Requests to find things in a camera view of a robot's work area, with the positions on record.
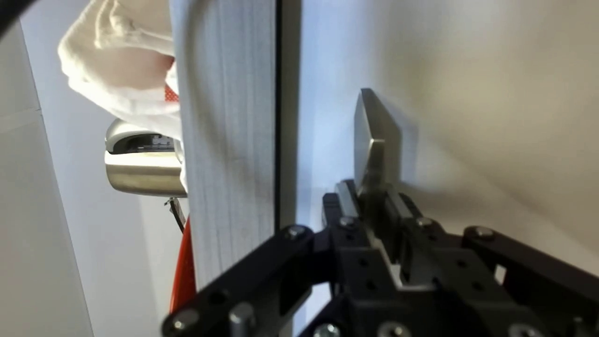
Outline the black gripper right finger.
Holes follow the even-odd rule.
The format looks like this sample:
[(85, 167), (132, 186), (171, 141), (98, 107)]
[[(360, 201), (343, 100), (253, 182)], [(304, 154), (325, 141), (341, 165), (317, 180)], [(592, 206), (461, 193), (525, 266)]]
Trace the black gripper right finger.
[(403, 193), (386, 193), (390, 232), (386, 251), (399, 264), (403, 296), (484, 300), (484, 262), (457, 244), (435, 219), (426, 218)]

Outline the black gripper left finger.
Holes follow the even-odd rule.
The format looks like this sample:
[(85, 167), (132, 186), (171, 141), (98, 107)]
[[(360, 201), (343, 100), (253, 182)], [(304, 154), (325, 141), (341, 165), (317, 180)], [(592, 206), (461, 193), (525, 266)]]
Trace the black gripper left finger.
[(368, 225), (354, 182), (343, 180), (323, 203), (334, 262), (328, 309), (340, 313), (398, 313), (398, 285), (386, 255)]

